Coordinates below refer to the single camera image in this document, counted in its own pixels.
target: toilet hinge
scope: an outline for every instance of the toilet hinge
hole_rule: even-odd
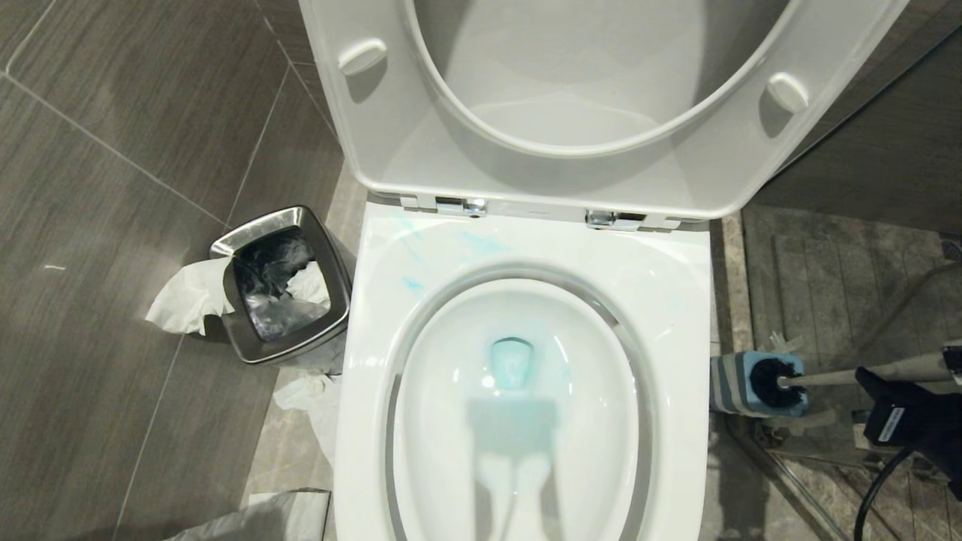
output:
[[[592,229],[611,229],[613,231],[670,232],[681,225],[681,220],[670,219],[663,215],[586,209],[585,225]]]
[[[432,212],[447,216],[483,218],[488,214],[488,200],[480,197],[400,196],[401,206],[408,210]]]

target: trash can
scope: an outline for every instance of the trash can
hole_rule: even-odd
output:
[[[290,207],[253,219],[217,239],[212,259],[230,257],[222,316],[240,359],[273,364],[344,332],[350,276],[334,240],[310,209]]]

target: black trash bag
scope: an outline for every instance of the black trash bag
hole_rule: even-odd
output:
[[[234,276],[257,334],[271,342],[319,320],[327,309],[293,298],[288,281],[314,261],[301,230],[278,231],[234,255]]]

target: toilet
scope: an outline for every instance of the toilet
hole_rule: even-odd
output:
[[[905,0],[300,0],[369,190],[342,541],[695,540],[707,220]]]

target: crumpled tissue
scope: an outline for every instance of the crumpled tissue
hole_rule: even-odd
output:
[[[206,336],[204,316],[234,312],[224,294],[224,271],[231,258],[200,261],[178,270],[154,298],[146,319],[175,334]]]
[[[274,392],[281,409],[306,411],[320,450],[334,467],[338,442],[338,410],[341,403],[341,378],[326,374],[305,374]]]
[[[331,297],[327,293],[327,283],[320,271],[317,261],[307,264],[307,268],[299,270],[288,280],[288,293],[299,300],[307,300],[320,304],[325,310],[331,309]]]

